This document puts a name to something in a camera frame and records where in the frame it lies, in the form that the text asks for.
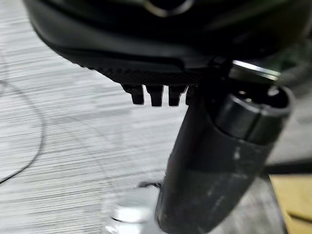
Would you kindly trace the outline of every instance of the metal ring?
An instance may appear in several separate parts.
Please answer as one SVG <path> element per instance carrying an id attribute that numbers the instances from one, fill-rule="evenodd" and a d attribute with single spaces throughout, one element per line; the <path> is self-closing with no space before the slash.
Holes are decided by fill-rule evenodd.
<path id="1" fill-rule="evenodd" d="M 193 6 L 194 0 L 185 0 L 180 6 L 172 9 L 172 10 L 165 10 L 158 6 L 155 6 L 151 3 L 150 0 L 146 0 L 144 2 L 144 7 L 146 10 L 151 12 L 153 15 L 166 18 L 170 16 L 180 15 L 186 11 L 188 11 Z"/>

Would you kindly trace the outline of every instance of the tripod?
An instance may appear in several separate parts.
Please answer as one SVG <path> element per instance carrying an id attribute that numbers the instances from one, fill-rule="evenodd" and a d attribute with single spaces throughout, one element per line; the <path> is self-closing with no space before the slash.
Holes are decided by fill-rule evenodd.
<path id="1" fill-rule="evenodd" d="M 141 184 L 127 194 L 113 210 L 108 231 L 204 234 L 236 206 L 264 167 L 291 112 L 292 95 L 272 86 L 277 72 L 234 63 L 230 74 L 257 77 L 262 84 L 216 77 L 208 92 L 199 86 L 163 183 Z M 212 68 L 207 75 L 220 73 Z"/>

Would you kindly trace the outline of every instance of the black cable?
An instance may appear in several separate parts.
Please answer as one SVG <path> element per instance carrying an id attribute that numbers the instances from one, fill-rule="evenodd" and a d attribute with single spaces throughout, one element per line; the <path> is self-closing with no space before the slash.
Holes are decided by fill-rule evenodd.
<path id="1" fill-rule="evenodd" d="M 8 181 L 9 179 L 17 176 L 21 172 L 25 171 L 27 168 L 29 168 L 36 160 L 37 158 L 42 154 L 44 144 L 45 144 L 45 135 L 46 135 L 46 122 L 44 115 L 41 113 L 41 111 L 35 106 L 35 104 L 32 102 L 32 100 L 19 88 L 17 88 L 15 85 L 7 82 L 0 80 L 0 83 L 4 85 L 4 90 L 5 92 L 7 87 L 12 87 L 12 90 L 22 96 L 22 98 L 26 101 L 26 103 L 33 109 L 33 111 L 39 116 L 40 121 L 41 121 L 41 137 L 40 137 L 40 144 L 39 148 L 37 150 L 37 153 L 33 156 L 33 158 L 22 168 L 20 168 L 18 171 L 12 173 L 11 175 L 8 175 L 7 177 L 3 178 L 0 180 L 0 185 L 3 184 L 4 182 Z"/>

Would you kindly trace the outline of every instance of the black cylindrical handle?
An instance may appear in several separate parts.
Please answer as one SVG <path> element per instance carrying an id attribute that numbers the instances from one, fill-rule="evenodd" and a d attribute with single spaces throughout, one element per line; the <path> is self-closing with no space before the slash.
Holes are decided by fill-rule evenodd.
<path id="1" fill-rule="evenodd" d="M 286 91 L 281 92 L 283 98 L 289 98 Z M 231 106 L 231 101 L 226 99 L 224 105 L 228 104 Z M 263 103 L 258 108 L 268 111 L 268 106 L 269 103 Z M 252 121 L 246 121 L 249 124 L 244 128 L 247 134 L 240 137 L 242 132 L 210 118 L 201 95 L 192 100 L 170 156 L 158 199 L 156 218 L 164 232 L 206 234 L 230 213 L 264 166 L 276 141 L 276 129 L 271 141 L 260 136 L 254 141 L 249 137 L 255 130 L 264 136 L 268 134 L 270 128 L 267 126 L 272 127 L 270 123 L 278 124 L 281 131 L 290 112 L 290 101 L 276 103 L 271 108 L 275 114 L 279 109 L 280 117 L 257 111 Z M 225 117 L 227 110 L 231 112 L 226 108 L 219 111 Z M 245 117 L 251 115 L 246 119 L 253 118 L 253 113 L 248 114 L 248 110 L 240 112 Z M 235 121 L 239 122 L 239 114 L 236 118 Z"/>

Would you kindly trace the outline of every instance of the gray floor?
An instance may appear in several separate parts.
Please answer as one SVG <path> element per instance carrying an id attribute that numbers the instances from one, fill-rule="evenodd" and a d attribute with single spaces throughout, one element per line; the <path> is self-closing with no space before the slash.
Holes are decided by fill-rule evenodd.
<path id="1" fill-rule="evenodd" d="M 1 234 L 103 233 L 119 196 L 164 175 L 187 107 L 169 108 L 166 89 L 164 107 L 151 108 L 148 95 L 147 105 L 134 106 L 118 84 L 47 48 L 20 0 L 0 1 L 0 79 L 22 90 L 47 123 L 43 154 L 0 185 Z M 311 155 L 309 106 L 308 97 L 299 102 L 270 163 Z M 41 137 L 39 116 L 12 87 L 0 97 L 0 129 L 2 178 L 33 157 Z"/>

